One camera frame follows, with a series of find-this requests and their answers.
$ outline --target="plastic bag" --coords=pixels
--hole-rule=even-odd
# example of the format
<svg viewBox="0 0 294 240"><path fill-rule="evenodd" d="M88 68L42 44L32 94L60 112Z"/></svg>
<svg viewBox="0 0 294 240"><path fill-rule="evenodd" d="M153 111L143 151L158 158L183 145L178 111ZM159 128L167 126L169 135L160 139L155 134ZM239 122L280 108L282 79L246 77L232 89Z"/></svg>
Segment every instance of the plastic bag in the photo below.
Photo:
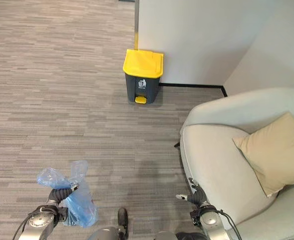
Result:
<svg viewBox="0 0 294 240"><path fill-rule="evenodd" d="M79 184L79 188L63 201L63 205L68 207L68 218L64 222L66 226L79 225L86 228L98 221L98 209L93 203L89 186L85 181L87 170L87 161L73 161L69 179L50 167L43 169L37 176L40 185L52 189L65 189Z"/></svg>

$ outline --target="white wall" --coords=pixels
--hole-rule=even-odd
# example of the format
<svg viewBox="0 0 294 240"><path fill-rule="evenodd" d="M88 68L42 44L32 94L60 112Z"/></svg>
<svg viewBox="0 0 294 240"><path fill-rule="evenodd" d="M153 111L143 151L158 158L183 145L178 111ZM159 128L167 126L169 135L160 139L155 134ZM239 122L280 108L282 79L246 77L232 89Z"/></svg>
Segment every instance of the white wall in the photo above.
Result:
<svg viewBox="0 0 294 240"><path fill-rule="evenodd" d="M294 87L294 0L280 2L224 87L228 95Z"/></svg>
<svg viewBox="0 0 294 240"><path fill-rule="evenodd" d="M163 52L161 82L222 85L276 0L140 0L139 49Z"/></svg>

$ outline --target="gray trash can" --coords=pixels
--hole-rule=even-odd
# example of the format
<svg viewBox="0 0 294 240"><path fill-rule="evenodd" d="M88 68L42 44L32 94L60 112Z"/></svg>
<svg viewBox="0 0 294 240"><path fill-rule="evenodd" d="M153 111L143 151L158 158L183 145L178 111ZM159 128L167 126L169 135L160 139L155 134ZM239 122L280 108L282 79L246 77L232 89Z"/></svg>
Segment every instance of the gray trash can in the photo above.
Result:
<svg viewBox="0 0 294 240"><path fill-rule="evenodd" d="M127 50L123 70L126 76L129 101L139 104L153 103L159 90L162 66L162 53Z"/></svg>

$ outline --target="trash can label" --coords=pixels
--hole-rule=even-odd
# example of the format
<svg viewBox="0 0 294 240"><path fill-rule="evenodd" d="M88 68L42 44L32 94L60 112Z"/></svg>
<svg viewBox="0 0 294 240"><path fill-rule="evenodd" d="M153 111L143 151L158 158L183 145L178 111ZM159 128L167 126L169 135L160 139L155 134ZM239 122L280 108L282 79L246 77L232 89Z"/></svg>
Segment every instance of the trash can label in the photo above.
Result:
<svg viewBox="0 0 294 240"><path fill-rule="evenodd" d="M138 88L139 88L139 89L146 89L146 85L147 85L147 82L146 82L145 79L140 80L140 81L138 82Z"/></svg>

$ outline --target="beige cushion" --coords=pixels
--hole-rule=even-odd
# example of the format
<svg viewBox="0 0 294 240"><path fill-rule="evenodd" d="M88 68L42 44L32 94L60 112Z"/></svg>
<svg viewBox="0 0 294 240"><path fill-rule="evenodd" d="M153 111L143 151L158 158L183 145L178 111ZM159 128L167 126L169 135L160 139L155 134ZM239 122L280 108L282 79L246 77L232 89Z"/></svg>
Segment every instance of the beige cushion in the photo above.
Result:
<svg viewBox="0 0 294 240"><path fill-rule="evenodd" d="M288 112L255 133L234 137L269 197L294 184L294 118Z"/></svg>

